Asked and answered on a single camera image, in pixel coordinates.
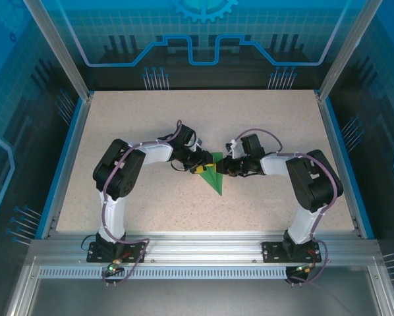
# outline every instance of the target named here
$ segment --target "enclosure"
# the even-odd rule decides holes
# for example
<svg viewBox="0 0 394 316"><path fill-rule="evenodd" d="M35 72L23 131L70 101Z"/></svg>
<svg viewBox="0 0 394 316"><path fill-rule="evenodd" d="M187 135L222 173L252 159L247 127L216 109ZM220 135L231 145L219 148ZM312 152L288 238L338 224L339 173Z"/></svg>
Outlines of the enclosure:
<svg viewBox="0 0 394 316"><path fill-rule="evenodd" d="M344 193L315 283L262 248L295 218L289 178L156 163L124 217L144 261L105 286L94 169L178 119L220 157L248 128L324 153ZM0 315L120 312L394 315L394 0L0 0Z"/></svg>

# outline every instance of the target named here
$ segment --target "green triangular block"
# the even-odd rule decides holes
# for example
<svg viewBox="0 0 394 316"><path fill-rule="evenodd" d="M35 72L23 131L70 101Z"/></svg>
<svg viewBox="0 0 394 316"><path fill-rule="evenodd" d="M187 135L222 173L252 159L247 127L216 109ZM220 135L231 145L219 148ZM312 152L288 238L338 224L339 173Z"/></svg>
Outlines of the green triangular block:
<svg viewBox="0 0 394 316"><path fill-rule="evenodd" d="M213 156L213 161L217 163L222 160L222 153L211 153ZM200 173L200 176L208 183L210 186L215 189L215 191L221 196L222 195L222 179L223 174L216 173L215 167L206 167L207 170Z"/></svg>

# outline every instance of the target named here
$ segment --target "speckled tabletop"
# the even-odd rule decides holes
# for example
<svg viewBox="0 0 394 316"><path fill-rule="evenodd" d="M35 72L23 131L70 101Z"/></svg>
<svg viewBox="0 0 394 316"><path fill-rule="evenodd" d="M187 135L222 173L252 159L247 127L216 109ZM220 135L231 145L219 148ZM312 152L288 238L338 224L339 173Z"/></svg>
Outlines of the speckled tabletop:
<svg viewBox="0 0 394 316"><path fill-rule="evenodd" d="M225 143L252 127L276 134L283 152L320 149L335 163L312 90L96 92L57 225L59 232L96 231L99 194L92 173L115 138L155 140L175 130L177 119L197 132L203 148ZM266 152L277 149L260 134ZM133 231L285 230L296 214L291 181L282 176L223 177L219 196L197 174L169 163L145 166L128 195L125 226ZM352 230L345 197L326 213L320 230Z"/></svg>

